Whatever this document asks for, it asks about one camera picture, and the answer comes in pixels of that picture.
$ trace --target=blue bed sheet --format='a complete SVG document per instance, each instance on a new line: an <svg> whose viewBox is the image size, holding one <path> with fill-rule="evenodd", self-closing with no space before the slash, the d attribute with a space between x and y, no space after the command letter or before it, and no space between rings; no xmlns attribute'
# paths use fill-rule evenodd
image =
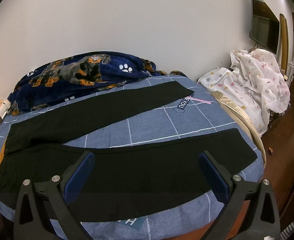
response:
<svg viewBox="0 0 294 240"><path fill-rule="evenodd" d="M153 86L173 80L178 81L186 88L194 90L194 98L211 101L211 104L191 100L186 106L184 113L177 113L174 111L174 108L178 106L181 101L180 99L163 107L138 114L121 122L96 130L78 139L72 140L66 143L66 145L93 148L132 146L237 128L244 140L256 152L258 157L252 164L241 171L239 175L248 181L260 180L263 175L261 152L205 88L182 76L149 77L138 82L124 85L123 87L100 91L42 110L32 111L18 116L9 115L0 125L0 151L9 132L10 125L15 122L21 122L57 107L72 104L79 100L84 100L100 94L112 93L113 91L122 89ZM70 116L70 118L78 118L79 116L81 116L81 113L75 113L74 116ZM84 222L82 225L88 233L97 240L158 240L182 235L205 226L217 217L222 207L223 204L216 200L213 192L208 191L204 195L188 203L145 217L100 223ZM15 211L1 202L0 212L6 218L12 221L14 220ZM52 224L57 234L66 239L58 222L52 220Z"/></svg>

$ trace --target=wooden floor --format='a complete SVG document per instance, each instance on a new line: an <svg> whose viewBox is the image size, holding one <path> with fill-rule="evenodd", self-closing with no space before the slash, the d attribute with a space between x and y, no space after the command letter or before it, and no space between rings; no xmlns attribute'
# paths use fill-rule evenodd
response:
<svg viewBox="0 0 294 240"><path fill-rule="evenodd" d="M294 108L291 107L284 116L279 117L275 125L262 136L266 151L267 164L263 178L269 179L274 189L279 213L281 214L294 184ZM245 216L248 203L243 208L232 228L229 237L234 236ZM170 238L171 240L199 240L210 224L188 234Z"/></svg>

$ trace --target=white wall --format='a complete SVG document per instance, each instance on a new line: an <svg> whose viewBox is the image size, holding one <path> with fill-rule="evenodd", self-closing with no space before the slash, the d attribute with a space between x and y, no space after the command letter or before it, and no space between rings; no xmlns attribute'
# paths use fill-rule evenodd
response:
<svg viewBox="0 0 294 240"><path fill-rule="evenodd" d="M264 1L285 15L293 44L288 1ZM231 49L250 49L250 28L251 0L3 0L0 98L30 70L95 50L133 54L196 80L229 66Z"/></svg>

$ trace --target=flat screen tv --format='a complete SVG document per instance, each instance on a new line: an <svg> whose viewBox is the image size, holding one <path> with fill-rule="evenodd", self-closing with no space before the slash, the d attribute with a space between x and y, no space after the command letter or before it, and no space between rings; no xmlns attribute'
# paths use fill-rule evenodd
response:
<svg viewBox="0 0 294 240"><path fill-rule="evenodd" d="M279 20L263 0L251 0L252 24L249 37L272 53L277 53Z"/></svg>

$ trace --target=white paw print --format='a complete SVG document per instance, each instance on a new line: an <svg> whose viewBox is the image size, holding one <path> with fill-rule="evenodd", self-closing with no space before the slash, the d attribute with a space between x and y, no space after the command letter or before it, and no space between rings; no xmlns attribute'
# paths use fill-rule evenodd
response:
<svg viewBox="0 0 294 240"><path fill-rule="evenodd" d="M120 69L121 71L124 71L124 72L130 72L130 73L133 71L133 69L132 69L131 67L128 67L127 64L119 65L119 69Z"/></svg>

